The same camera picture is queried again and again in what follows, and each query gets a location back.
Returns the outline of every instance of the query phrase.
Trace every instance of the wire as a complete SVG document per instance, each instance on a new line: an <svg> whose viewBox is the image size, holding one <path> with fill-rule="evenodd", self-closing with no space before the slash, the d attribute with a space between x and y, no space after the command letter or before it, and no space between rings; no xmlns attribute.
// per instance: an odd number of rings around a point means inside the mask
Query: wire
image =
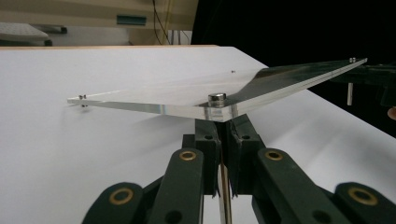
<svg viewBox="0 0 396 224"><path fill-rule="evenodd" d="M190 39L189 39L189 37L186 35L186 33L184 33L184 31L181 31L181 32L184 34L184 36L187 37L187 39L189 40L189 44L191 44Z"/></svg>
<svg viewBox="0 0 396 224"><path fill-rule="evenodd" d="M161 23L160 17L158 16L157 8L155 7L155 0L152 0L152 5L154 6L154 33L155 36L157 36L158 42L160 42L160 44L162 45L163 43L161 43L160 38L158 37L157 29L155 29L155 18L157 18L158 23L161 25L162 29L163 29L163 24ZM168 34L165 32L165 29L163 29L163 34L165 35L168 44L171 45L171 42L169 41Z"/></svg>

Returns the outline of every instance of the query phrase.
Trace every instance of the black background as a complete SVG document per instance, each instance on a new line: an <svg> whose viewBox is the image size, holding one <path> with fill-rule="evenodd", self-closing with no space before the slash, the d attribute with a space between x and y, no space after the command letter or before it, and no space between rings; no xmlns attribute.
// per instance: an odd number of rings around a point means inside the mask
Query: black background
<svg viewBox="0 0 396 224"><path fill-rule="evenodd" d="M390 3L200 0L192 32L194 45L236 47L256 60L279 66L368 58L366 64L396 62L396 12ZM396 121L376 100L381 87L326 81L313 93L392 136Z"/></svg>

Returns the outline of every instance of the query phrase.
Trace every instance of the white table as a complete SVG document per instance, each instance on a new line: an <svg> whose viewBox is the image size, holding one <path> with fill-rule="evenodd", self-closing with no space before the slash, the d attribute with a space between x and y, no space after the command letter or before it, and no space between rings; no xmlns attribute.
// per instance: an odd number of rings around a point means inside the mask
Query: white table
<svg viewBox="0 0 396 224"><path fill-rule="evenodd" d="M221 47L0 50L0 223L80 223L109 186L164 174L192 119L69 105L78 94L131 89L159 77L263 66ZM396 139L310 91L248 113L268 147L288 152L329 190L355 181L396 202ZM219 223L205 197L204 223ZM250 197L234 223L257 223Z"/></svg>

